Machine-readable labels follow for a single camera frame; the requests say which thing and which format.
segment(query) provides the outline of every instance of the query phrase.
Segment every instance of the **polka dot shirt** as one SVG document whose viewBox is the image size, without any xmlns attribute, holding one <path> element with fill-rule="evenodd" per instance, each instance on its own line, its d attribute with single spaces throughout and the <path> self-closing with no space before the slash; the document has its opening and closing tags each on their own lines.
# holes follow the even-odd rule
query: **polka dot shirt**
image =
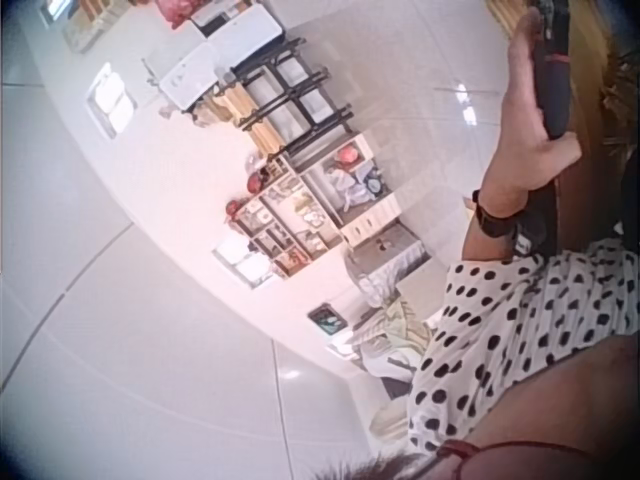
<svg viewBox="0 0 640 480">
<path fill-rule="evenodd" d="M 612 335 L 638 331 L 638 256 L 605 240 L 549 260 L 451 267 L 445 308 L 409 396 L 409 441 L 464 438 L 502 394 Z"/>
</svg>

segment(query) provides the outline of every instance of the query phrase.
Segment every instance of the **wrist strap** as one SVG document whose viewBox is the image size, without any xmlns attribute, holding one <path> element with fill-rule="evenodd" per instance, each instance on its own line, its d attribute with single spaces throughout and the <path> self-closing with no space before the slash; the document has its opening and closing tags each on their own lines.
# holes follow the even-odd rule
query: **wrist strap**
<svg viewBox="0 0 640 480">
<path fill-rule="evenodd" d="M 515 232 L 517 221 L 516 216 L 513 215 L 507 218 L 493 217 L 491 214 L 482 208 L 478 203 L 480 197 L 480 190 L 473 192 L 472 200 L 476 204 L 476 218 L 482 232 L 491 238 L 500 238 L 507 235 L 512 235 Z"/>
</svg>

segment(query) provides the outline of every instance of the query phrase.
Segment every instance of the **white wall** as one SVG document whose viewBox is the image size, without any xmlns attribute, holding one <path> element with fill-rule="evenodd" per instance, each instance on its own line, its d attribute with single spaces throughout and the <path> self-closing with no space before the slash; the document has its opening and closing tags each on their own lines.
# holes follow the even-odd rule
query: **white wall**
<svg viewBox="0 0 640 480">
<path fill-rule="evenodd" d="M 342 379 L 276 345 L 131 225 L 14 27 L 2 41 L 4 72 L 23 85 L 2 88 L 3 383 L 46 321 L 0 394 L 4 453 L 29 478 L 69 480 L 304 480 L 366 456 Z"/>
<path fill-rule="evenodd" d="M 355 367 L 324 349 L 326 338 L 306 318 L 325 301 L 344 315 L 362 299 L 336 249 L 286 282 L 250 291 L 211 255 L 222 238 L 227 201 L 245 193 L 244 160 L 254 146 L 228 125 L 206 130 L 185 117 L 158 116 L 163 100 L 146 84 L 141 59 L 171 36 L 155 5 L 130 9 L 86 54 L 69 51 L 62 34 L 47 30 L 35 5 L 19 19 L 43 83 L 62 121 L 116 201 L 188 275 L 241 317 L 303 357 L 341 376 Z M 115 140 L 96 128 L 86 93 L 105 62 L 123 78 L 139 108 Z"/>
</svg>

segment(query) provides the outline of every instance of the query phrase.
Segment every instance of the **drawer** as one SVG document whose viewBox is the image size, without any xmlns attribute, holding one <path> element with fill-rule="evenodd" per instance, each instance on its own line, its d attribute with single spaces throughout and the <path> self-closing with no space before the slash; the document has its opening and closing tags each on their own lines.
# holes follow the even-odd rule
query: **drawer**
<svg viewBox="0 0 640 480">
<path fill-rule="evenodd" d="M 401 214 L 395 195 L 389 194 L 371 206 L 358 218 L 342 229 L 342 235 L 351 247 L 355 247 L 389 225 Z"/>
</svg>

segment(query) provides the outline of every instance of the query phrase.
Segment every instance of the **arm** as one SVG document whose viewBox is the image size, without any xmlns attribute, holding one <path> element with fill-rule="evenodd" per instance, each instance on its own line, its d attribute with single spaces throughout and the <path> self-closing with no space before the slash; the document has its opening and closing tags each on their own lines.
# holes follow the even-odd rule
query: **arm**
<svg viewBox="0 0 640 480">
<path fill-rule="evenodd" d="M 502 102 L 500 141 L 478 200 L 497 218 L 523 210 L 530 191 L 545 186 L 581 156 L 574 133 L 549 140 L 538 110 L 532 52 L 540 27 L 540 14 L 532 8 L 518 23 L 509 46 L 509 87 Z M 512 256 L 512 240 L 488 237 L 474 217 L 462 259 L 491 261 Z"/>
</svg>

